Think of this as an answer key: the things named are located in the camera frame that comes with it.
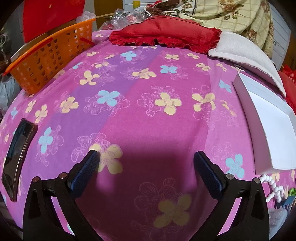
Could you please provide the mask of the red ruffled pillow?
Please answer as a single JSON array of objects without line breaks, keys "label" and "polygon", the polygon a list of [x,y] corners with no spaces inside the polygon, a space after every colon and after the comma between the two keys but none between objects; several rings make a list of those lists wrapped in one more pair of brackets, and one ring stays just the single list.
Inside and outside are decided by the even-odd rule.
[{"label": "red ruffled pillow", "polygon": [[207,28],[192,20],[154,16],[112,31],[109,39],[112,44],[119,46],[161,45],[207,54],[216,48],[221,33],[220,29]]},{"label": "red ruffled pillow", "polygon": [[286,92],[285,100],[296,114],[296,86],[285,73],[281,71],[279,71],[278,73],[281,77]]}]

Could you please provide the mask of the red ruffled pillow left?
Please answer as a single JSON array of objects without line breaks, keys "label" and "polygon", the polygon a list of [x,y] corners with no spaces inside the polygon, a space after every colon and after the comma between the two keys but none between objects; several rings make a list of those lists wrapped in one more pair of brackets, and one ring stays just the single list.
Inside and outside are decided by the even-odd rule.
[{"label": "red ruffled pillow left", "polygon": [[207,54],[216,48],[221,33],[220,29],[207,28],[192,20],[154,16],[112,31],[109,39],[112,44],[119,46],[161,45]]}]

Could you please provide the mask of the black smartphone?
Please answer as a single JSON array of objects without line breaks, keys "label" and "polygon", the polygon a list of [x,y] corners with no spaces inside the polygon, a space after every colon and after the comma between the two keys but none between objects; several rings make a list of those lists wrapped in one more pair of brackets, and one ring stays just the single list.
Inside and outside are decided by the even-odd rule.
[{"label": "black smartphone", "polygon": [[12,202],[17,201],[23,163],[37,130],[36,124],[22,118],[7,152],[1,181]]}]

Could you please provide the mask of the clear plastic bags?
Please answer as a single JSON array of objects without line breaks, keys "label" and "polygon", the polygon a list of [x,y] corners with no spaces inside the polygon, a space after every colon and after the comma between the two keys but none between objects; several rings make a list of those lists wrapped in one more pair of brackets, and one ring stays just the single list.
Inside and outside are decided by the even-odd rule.
[{"label": "clear plastic bags", "polygon": [[76,23],[90,20],[90,19],[103,19],[103,23],[98,30],[118,30],[131,24],[141,23],[144,20],[152,17],[145,6],[125,11],[117,9],[114,13],[96,16],[95,13],[85,11],[82,15],[76,18]]}]

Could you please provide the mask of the floral beige blanket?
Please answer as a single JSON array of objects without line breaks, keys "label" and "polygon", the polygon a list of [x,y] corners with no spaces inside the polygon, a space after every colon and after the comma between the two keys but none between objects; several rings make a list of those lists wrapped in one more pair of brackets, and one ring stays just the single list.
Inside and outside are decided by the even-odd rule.
[{"label": "floral beige blanket", "polygon": [[273,55],[273,17],[265,0],[156,1],[151,15],[193,20],[208,28],[237,33],[252,41],[269,58]]}]

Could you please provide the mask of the orange plastic basket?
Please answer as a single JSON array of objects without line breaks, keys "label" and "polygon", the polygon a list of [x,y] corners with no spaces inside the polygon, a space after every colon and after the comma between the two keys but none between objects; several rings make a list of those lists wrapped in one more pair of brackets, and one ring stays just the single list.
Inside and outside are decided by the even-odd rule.
[{"label": "orange plastic basket", "polygon": [[63,28],[16,58],[3,75],[11,74],[28,94],[39,92],[76,56],[94,46],[89,19]]}]

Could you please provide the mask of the white fleece pillow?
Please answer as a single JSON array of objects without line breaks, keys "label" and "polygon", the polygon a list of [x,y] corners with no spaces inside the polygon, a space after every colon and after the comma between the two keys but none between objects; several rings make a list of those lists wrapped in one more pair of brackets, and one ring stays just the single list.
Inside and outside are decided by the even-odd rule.
[{"label": "white fleece pillow", "polygon": [[273,61],[252,41],[233,32],[222,32],[220,40],[208,55],[215,58],[229,60],[246,68],[265,81],[276,86],[286,97],[281,77]]}]

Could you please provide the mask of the pink floral bed sheet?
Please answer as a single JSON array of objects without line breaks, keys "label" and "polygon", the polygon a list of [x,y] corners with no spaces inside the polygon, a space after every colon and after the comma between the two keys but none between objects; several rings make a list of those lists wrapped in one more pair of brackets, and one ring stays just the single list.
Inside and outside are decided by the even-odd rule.
[{"label": "pink floral bed sheet", "polygon": [[266,203],[287,193],[271,174],[255,173],[251,134],[233,86],[244,74],[229,60],[189,49],[119,46],[112,31],[92,33],[94,46],[39,92],[21,90],[1,122],[1,177],[22,118],[38,126],[12,202],[1,195],[23,233],[31,181],[68,173],[90,150],[99,165],[77,206],[100,240],[192,240],[217,204],[194,168],[203,151],[238,180],[261,181]]}]

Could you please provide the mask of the red box in basket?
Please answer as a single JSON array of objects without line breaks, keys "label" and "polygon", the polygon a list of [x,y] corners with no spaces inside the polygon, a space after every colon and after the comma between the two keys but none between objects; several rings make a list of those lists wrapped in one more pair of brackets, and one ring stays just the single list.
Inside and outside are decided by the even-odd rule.
[{"label": "red box in basket", "polygon": [[23,4],[23,38],[27,43],[82,15],[85,0],[26,0]]}]

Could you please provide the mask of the red ruffled pillow right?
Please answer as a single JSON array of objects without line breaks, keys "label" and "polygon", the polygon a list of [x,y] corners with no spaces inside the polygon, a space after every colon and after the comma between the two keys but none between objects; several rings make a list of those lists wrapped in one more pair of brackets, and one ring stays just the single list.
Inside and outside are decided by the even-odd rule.
[{"label": "red ruffled pillow right", "polygon": [[286,92],[285,100],[296,114],[296,86],[285,73],[281,71],[279,71],[278,73],[281,77]]}]

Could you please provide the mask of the white shallow tray box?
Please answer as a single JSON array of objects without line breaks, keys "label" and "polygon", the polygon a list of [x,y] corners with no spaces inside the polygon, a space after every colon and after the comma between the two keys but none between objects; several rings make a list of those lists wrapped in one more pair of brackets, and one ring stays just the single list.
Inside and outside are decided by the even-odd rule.
[{"label": "white shallow tray box", "polygon": [[248,122],[255,173],[295,169],[293,109],[267,87],[244,74],[237,74],[233,86]]}]

